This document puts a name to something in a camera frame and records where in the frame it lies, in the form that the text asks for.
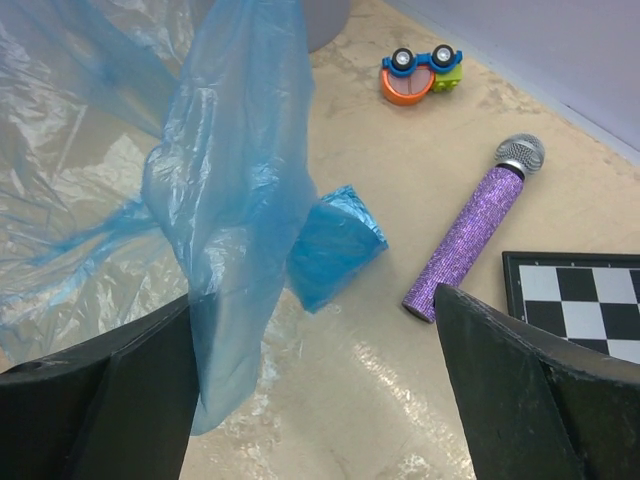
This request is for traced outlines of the blue plastic trash bag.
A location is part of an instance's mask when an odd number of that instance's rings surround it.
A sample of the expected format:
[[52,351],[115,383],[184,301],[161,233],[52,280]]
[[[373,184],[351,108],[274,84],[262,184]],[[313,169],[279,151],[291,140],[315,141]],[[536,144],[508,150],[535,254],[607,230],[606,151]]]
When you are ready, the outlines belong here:
[[192,431],[256,387],[316,199],[297,1],[1,5],[1,345],[20,363],[186,282]]

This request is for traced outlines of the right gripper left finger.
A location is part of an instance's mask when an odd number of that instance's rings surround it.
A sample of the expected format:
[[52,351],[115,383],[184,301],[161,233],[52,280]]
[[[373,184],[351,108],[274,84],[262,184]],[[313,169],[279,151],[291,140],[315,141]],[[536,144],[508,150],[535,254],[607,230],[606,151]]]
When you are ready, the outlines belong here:
[[4,479],[176,479],[199,394],[188,299],[1,375]]

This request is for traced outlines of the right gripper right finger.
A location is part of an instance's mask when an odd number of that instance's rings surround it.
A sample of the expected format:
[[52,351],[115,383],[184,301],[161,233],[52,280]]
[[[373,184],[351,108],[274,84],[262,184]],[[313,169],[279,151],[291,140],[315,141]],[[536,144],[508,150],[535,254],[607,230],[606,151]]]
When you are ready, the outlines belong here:
[[435,312],[477,478],[638,478],[638,365],[456,287],[437,287]]

